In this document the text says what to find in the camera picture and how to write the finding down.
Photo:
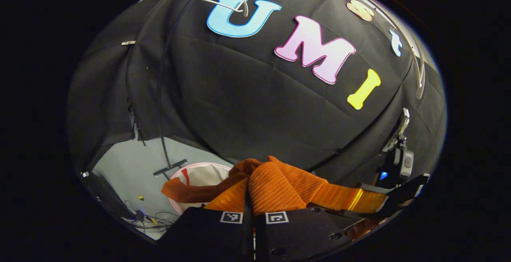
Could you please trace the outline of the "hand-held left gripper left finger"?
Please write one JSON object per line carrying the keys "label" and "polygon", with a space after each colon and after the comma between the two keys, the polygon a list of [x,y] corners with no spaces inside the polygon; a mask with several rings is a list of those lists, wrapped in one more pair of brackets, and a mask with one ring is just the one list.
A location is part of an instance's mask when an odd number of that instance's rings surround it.
{"label": "hand-held left gripper left finger", "polygon": [[252,262],[253,211],[248,178],[228,189],[238,210],[190,207],[159,240],[171,262]]}

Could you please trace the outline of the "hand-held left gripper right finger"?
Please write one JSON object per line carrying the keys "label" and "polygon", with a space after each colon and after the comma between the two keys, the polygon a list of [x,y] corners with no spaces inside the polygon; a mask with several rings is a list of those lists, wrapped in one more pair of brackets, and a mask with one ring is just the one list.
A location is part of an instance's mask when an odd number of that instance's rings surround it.
{"label": "hand-held left gripper right finger", "polygon": [[318,207],[254,218],[256,262],[315,262],[351,244],[347,232],[361,219]]}

